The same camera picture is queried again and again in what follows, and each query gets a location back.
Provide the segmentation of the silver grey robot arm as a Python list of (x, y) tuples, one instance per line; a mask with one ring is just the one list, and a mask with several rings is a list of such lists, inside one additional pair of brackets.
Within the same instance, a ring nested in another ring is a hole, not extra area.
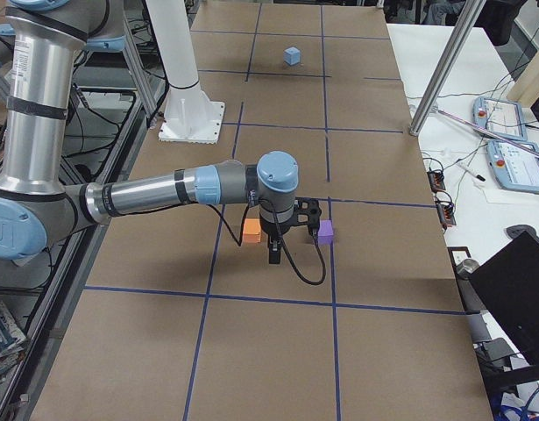
[(97, 41), (123, 49), (119, 1), (11, 1), (14, 31), (7, 133), (0, 170), (0, 259), (19, 260), (111, 219), (187, 204), (259, 207), (276, 246), (297, 208), (299, 168), (272, 151), (252, 165), (229, 160), (128, 182), (66, 186), (59, 168), (74, 55)]

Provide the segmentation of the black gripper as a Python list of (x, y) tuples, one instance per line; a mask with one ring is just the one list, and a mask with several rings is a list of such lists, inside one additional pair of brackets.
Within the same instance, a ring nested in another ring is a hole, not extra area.
[(264, 218), (260, 219), (262, 231), (267, 235), (268, 244), (268, 262), (270, 264), (280, 264), (281, 258), (281, 239), (290, 230), (293, 224), (293, 219), (281, 221), (275, 224), (274, 221), (268, 221)]

